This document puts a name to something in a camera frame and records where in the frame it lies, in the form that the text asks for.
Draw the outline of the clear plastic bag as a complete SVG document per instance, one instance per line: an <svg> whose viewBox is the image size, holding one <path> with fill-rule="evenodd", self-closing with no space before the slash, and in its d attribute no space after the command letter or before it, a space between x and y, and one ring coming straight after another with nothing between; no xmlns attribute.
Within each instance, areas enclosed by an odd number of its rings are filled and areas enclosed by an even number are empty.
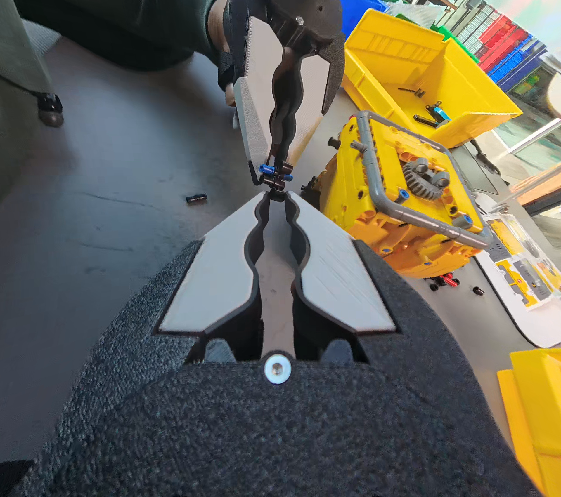
<svg viewBox="0 0 561 497"><path fill-rule="evenodd" d="M445 13L446 6L433 4L410 4L398 1L387 3L389 16L404 19L423 28L430 29Z"/></svg>

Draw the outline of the black curved tool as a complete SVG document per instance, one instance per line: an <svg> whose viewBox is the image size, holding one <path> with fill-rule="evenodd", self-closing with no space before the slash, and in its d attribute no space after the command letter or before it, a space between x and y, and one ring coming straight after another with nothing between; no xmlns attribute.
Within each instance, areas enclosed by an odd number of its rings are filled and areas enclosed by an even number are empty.
<svg viewBox="0 0 561 497"><path fill-rule="evenodd" d="M481 163L481 165L487 169L488 171L490 171L491 173L498 175L500 177L502 177L501 171L499 168L497 168L497 166L495 164L493 164L491 162L491 160L489 160L489 158L487 157L487 155L482 151L479 143L476 140L471 140L470 141L471 145L473 146L473 148L476 150L476 159Z"/></svg>

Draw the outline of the person's left hand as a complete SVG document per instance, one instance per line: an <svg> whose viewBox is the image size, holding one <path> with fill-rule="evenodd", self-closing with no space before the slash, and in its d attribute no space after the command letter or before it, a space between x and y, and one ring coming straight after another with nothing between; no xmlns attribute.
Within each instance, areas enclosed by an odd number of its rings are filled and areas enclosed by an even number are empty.
<svg viewBox="0 0 561 497"><path fill-rule="evenodd" d="M225 94L226 104L235 107L233 84L227 78L232 78L233 66L224 30L224 12L228 0L215 0L207 16L207 33L214 48L218 52L218 84Z"/></svg>

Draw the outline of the yellow divided parts bin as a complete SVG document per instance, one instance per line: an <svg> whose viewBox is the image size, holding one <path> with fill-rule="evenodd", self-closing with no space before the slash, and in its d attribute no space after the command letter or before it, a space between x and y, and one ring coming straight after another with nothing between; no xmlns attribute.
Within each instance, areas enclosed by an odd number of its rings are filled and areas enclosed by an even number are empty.
<svg viewBox="0 0 561 497"><path fill-rule="evenodd" d="M515 456L545 496L560 496L560 348L510 354L497 372Z"/></svg>

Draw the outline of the grey chair seat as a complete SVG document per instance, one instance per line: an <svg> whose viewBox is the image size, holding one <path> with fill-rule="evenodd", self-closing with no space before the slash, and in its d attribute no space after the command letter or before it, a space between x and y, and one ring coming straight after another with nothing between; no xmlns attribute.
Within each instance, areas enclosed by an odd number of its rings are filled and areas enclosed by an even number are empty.
<svg viewBox="0 0 561 497"><path fill-rule="evenodd" d="M45 26L27 19L23 19L22 22L33 50L40 57L44 57L61 38L60 33Z"/></svg>

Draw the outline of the white book stand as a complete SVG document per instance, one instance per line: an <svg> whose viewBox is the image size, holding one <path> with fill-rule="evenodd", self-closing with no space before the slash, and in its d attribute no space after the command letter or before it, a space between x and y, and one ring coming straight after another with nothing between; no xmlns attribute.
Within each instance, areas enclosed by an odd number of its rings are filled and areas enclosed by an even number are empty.
<svg viewBox="0 0 561 497"><path fill-rule="evenodd" d="M487 194L475 192L473 195L485 223L486 216L491 214L514 216L506 209L494 211L495 201ZM494 243L493 233L491 230L490 232L489 245ZM521 298L509 288L509 285L503 281L501 274L494 268L486 251L487 249L476 255L475 260L518 331L537 348L552 348L560 345L560 310L555 310L551 306L543 306L537 310L527 311L521 302Z"/></svg>

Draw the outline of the stack of blue bins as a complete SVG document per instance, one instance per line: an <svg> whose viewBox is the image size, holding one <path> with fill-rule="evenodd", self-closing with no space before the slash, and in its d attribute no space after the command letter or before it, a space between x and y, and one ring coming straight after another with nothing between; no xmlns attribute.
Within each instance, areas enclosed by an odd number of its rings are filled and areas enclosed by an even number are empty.
<svg viewBox="0 0 561 497"><path fill-rule="evenodd" d="M498 61L487 74L503 92L509 92L540 65L541 56L545 52L547 46L529 36Z"/></svg>

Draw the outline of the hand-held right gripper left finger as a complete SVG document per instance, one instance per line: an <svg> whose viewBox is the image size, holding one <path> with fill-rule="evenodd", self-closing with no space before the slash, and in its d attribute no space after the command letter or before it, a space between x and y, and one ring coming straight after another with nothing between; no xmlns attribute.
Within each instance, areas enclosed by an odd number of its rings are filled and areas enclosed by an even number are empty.
<svg viewBox="0 0 561 497"><path fill-rule="evenodd" d="M211 335L256 302L268 221L269 196L261 192L203 237L159 332Z"/></svg>

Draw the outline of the light blue lego piece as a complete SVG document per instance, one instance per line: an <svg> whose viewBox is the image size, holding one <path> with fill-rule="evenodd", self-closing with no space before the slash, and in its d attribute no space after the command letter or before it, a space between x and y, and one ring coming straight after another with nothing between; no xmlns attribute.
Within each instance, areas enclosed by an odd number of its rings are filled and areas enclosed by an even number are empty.
<svg viewBox="0 0 561 497"><path fill-rule="evenodd" d="M442 124L451 121L451 117L442 108L442 102L436 101L431 105L425 106L426 111L431 115L431 117L438 123Z"/></svg>

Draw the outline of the dark flat panel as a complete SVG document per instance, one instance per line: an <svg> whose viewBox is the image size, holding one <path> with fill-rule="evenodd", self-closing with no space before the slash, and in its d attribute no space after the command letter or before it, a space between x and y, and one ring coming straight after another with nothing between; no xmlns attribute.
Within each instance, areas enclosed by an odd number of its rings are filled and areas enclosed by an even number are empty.
<svg viewBox="0 0 561 497"><path fill-rule="evenodd" d="M471 191L483 192L492 196L499 194L486 170L479 164L479 161L467 146L462 145L453 148L451 154Z"/></svg>

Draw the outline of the black lego connector assembly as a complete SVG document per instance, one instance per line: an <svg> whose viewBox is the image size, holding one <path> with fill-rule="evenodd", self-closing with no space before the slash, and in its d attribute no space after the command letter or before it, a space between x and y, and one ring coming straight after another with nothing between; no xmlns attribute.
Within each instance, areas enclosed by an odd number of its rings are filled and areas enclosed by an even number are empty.
<svg viewBox="0 0 561 497"><path fill-rule="evenodd" d="M270 164L260 164L255 169L255 164L248 161L251 181L255 186L266 186L269 188L269 199L276 202L283 202L285 199L285 186L293 180L291 174L293 166L283 163L282 167Z"/></svg>

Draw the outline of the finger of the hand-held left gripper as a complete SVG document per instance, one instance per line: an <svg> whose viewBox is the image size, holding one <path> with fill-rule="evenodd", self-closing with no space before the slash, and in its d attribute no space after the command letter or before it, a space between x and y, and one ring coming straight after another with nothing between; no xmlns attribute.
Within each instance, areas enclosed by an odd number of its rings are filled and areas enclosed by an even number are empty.
<svg viewBox="0 0 561 497"><path fill-rule="evenodd" d="M319 55L299 57L285 48L282 68L280 164L295 167L323 117L330 64Z"/></svg>
<svg viewBox="0 0 561 497"><path fill-rule="evenodd" d="M276 108L273 79L283 63L284 46L271 26L249 17L243 75L233 90L236 114L250 170L254 175L274 175L268 164L272 135L270 118Z"/></svg>

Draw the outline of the grey storage rack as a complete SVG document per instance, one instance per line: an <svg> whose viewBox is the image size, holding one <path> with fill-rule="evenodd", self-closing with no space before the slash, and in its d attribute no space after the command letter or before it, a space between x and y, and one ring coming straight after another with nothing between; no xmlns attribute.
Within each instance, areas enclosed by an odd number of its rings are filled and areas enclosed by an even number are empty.
<svg viewBox="0 0 561 497"><path fill-rule="evenodd" d="M481 47L481 35L500 12L484 0L455 0L454 4L457 9L445 10L435 24L444 25L475 55Z"/></svg>

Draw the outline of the yellow lego vehicle model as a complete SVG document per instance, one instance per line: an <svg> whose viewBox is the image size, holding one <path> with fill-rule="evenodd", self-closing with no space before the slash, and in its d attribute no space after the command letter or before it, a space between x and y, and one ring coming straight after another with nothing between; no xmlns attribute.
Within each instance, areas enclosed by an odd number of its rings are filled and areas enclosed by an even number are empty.
<svg viewBox="0 0 561 497"><path fill-rule="evenodd" d="M370 111L352 116L301 196L398 274L444 276L493 234L449 150Z"/></svg>

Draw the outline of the pile of small lego pins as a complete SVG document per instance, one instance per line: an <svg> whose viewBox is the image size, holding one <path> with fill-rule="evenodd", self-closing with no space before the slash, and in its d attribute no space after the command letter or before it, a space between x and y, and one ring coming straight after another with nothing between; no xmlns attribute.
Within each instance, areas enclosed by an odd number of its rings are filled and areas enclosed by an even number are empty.
<svg viewBox="0 0 561 497"><path fill-rule="evenodd" d="M462 285L461 281L452 272L428 277L425 278L424 281L427 282L431 292L438 292L446 288L456 290ZM485 291L479 286L468 286L468 289L476 296L482 297L485 295Z"/></svg>

